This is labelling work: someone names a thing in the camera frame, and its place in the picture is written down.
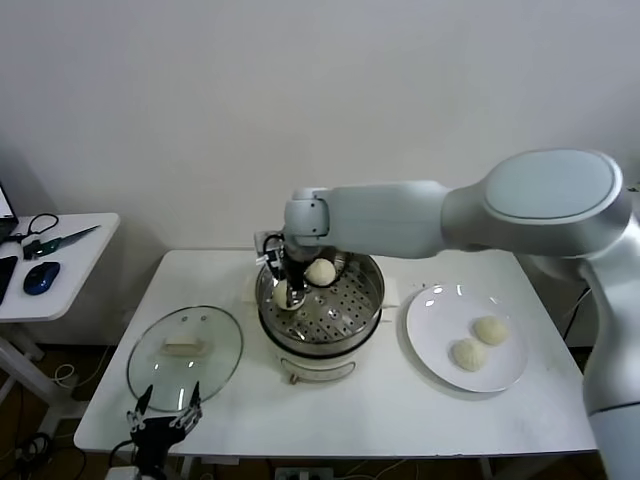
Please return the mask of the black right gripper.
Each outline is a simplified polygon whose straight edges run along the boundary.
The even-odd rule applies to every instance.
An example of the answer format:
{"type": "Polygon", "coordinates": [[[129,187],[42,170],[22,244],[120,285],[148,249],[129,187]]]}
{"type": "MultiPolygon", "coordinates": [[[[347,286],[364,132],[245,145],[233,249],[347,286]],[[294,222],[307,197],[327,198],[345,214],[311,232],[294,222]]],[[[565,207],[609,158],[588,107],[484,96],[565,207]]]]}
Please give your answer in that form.
{"type": "Polygon", "coordinates": [[[305,272],[313,260],[301,254],[292,253],[287,248],[284,249],[283,255],[285,277],[290,286],[289,309],[295,311],[304,304],[306,298],[305,272]]]}

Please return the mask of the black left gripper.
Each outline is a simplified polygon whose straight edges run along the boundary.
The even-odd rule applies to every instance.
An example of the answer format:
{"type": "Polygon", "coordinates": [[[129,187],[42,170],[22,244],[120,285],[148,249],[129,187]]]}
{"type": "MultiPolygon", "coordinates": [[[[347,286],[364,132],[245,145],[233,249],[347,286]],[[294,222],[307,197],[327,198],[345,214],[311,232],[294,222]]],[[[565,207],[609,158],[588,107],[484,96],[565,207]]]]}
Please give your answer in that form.
{"type": "Polygon", "coordinates": [[[200,382],[192,391],[186,410],[177,417],[156,417],[146,419],[153,386],[149,385],[138,398],[135,408],[127,412],[131,439],[137,447],[133,464],[141,476],[165,476],[164,467],[172,446],[182,442],[187,429],[193,429],[202,418],[200,382]]]}

